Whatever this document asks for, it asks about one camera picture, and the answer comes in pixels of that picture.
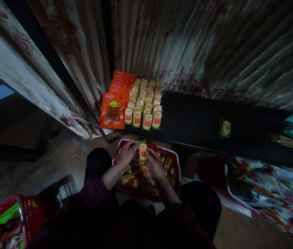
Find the concrete floor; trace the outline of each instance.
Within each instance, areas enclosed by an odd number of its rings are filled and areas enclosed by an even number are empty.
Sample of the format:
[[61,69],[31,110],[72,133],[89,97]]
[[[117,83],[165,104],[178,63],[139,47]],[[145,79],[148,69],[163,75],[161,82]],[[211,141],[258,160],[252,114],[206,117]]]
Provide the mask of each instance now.
[[[121,138],[140,139],[120,132],[108,136],[112,141],[111,144],[107,144],[102,137],[92,140],[82,139],[44,112],[37,110],[0,131],[0,143],[35,148],[40,137],[47,135],[46,131],[49,130],[60,130],[60,135],[52,142],[47,142],[46,155],[37,162],[33,164],[0,162],[0,202],[14,194],[25,196],[39,194],[66,176],[69,176],[74,191],[77,192],[83,186],[86,158],[90,151],[102,147],[114,156]],[[172,149],[179,156],[181,151],[192,150],[151,139],[148,143]],[[202,152],[208,156],[213,155],[207,151]],[[259,215],[253,214],[253,217],[249,218],[223,206],[214,244],[218,249],[293,248],[293,234],[283,234]]]

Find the curtain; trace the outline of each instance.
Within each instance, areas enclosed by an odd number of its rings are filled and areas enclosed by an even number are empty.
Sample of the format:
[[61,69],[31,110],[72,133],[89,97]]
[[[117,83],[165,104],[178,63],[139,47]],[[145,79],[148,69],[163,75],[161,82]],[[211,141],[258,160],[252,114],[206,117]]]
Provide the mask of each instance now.
[[[69,7],[70,10],[75,10],[74,5],[69,5]],[[96,18],[88,19],[88,23],[93,29],[84,30],[84,32],[90,32],[88,35],[84,35],[81,33],[80,23],[74,24],[66,20],[63,29],[60,29],[60,19],[58,21],[55,16],[51,16],[51,18],[51,25],[58,26],[57,30],[51,31],[52,33],[48,32],[53,35],[50,40],[62,42],[57,43],[55,48],[57,51],[65,52],[59,54],[96,116],[100,110],[102,92],[105,91],[106,82],[109,80],[109,76],[106,78],[106,75],[109,75],[106,69],[107,62],[99,57],[104,53],[102,51],[104,48],[100,48],[97,36],[95,38],[93,36],[93,40],[90,40],[91,34],[95,35],[97,32],[99,24],[96,24]],[[80,37],[74,36],[74,32],[79,33]],[[0,78],[79,136],[92,138],[98,135],[97,130],[75,98],[3,0],[0,0]]]
[[89,107],[97,114],[103,93],[111,84],[100,2],[27,2]]
[[111,0],[115,67],[165,90],[293,105],[293,1]]

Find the black shelf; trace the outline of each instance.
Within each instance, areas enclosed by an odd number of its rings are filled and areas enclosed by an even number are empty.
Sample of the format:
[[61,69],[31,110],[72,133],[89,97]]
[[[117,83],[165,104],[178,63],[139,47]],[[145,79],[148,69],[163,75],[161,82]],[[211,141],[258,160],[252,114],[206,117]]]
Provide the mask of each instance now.
[[[167,92],[161,104],[160,131],[129,125],[121,131],[293,168],[293,149],[268,136],[289,125],[288,111]],[[231,122],[229,139],[217,134],[220,119]]]

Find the person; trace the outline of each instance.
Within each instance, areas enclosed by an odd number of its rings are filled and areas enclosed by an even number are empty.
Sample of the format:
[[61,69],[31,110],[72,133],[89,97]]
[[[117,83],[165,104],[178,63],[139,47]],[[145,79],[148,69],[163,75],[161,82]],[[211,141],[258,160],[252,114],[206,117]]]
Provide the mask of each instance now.
[[182,186],[179,198],[150,148],[145,164],[165,209],[155,216],[133,200],[119,205],[113,186],[138,148],[137,141],[127,142],[112,167],[107,150],[94,149],[87,158],[84,187],[42,225],[27,248],[215,248],[212,240],[221,213],[218,195],[201,182],[191,182]]

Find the orange package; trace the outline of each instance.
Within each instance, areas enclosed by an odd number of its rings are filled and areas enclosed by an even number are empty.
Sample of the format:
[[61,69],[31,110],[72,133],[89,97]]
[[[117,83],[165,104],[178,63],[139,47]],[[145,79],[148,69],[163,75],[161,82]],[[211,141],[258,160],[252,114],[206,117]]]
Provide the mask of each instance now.
[[124,129],[125,103],[125,94],[104,93],[102,114],[98,119],[99,127],[106,129]]

